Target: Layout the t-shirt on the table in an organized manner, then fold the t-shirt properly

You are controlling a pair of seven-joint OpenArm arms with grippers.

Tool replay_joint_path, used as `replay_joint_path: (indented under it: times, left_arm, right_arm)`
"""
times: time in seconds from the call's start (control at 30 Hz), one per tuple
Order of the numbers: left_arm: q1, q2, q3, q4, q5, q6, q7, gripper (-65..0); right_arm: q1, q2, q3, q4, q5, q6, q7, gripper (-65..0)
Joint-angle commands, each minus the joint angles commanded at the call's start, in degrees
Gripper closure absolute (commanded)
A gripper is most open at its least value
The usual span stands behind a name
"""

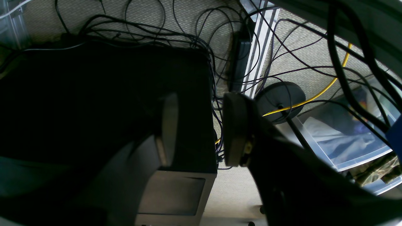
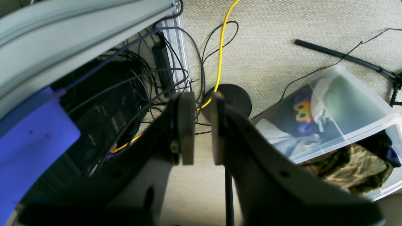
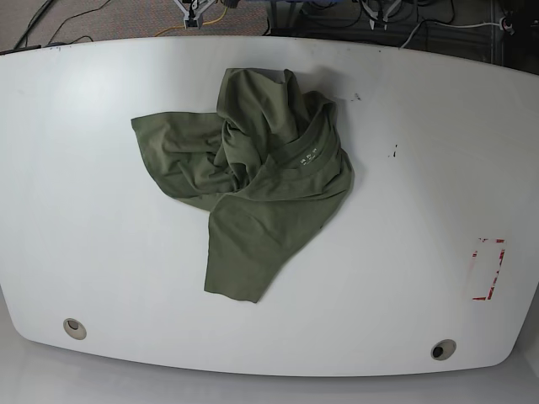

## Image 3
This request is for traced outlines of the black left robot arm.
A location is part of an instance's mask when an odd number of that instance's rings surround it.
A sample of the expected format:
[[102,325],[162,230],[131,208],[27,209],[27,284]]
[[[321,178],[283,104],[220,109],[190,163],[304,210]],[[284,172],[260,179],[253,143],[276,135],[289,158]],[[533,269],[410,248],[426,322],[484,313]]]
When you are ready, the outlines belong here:
[[369,19],[372,30],[382,27],[384,30],[390,23],[396,22],[397,15],[403,8],[403,1],[359,1],[362,11]]

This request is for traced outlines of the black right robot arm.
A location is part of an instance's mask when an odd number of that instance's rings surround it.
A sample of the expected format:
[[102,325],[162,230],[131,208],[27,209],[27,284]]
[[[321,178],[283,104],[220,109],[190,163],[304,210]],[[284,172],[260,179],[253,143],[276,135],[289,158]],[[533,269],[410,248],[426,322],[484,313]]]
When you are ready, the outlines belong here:
[[188,28],[201,28],[204,23],[204,13],[213,4],[215,0],[173,0],[174,4],[183,14],[183,24]]

